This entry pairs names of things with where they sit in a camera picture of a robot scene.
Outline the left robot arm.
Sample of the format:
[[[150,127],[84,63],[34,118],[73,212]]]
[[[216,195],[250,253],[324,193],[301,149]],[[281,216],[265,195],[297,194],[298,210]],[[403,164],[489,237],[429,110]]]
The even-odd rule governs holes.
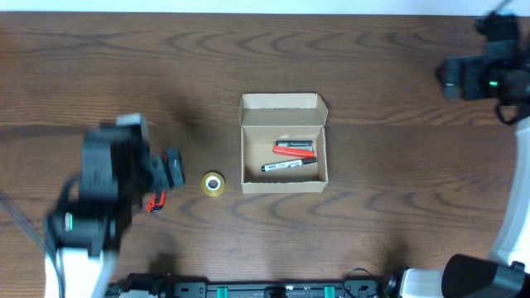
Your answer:
[[[82,169],[45,218],[47,297],[103,297],[136,208],[156,213],[185,184],[181,153],[153,155],[144,119],[88,131]]]

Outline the black whiteboard marker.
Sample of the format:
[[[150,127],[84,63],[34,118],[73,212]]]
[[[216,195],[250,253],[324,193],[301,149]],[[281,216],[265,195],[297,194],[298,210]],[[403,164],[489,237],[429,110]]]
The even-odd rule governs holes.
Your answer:
[[[280,161],[276,163],[266,164],[261,167],[262,172],[278,171],[284,170],[292,167],[304,166],[312,163],[316,163],[317,159],[315,157],[296,159],[291,161]]]

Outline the yellow clear tape roll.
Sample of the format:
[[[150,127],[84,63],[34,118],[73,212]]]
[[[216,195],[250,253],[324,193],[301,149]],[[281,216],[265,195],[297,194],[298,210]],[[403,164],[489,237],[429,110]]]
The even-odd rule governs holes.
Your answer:
[[[201,182],[204,193],[210,197],[218,197],[224,193],[224,177],[215,171],[206,173]]]

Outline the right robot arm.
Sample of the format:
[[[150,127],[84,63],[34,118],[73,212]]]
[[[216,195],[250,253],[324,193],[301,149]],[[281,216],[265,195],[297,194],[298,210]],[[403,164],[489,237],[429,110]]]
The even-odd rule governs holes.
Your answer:
[[[496,7],[478,18],[480,55],[448,58],[438,79],[448,99],[496,99],[498,120],[515,128],[516,169],[503,222],[487,258],[452,256],[442,269],[394,274],[382,297],[527,297],[529,295],[529,47],[518,16]]]

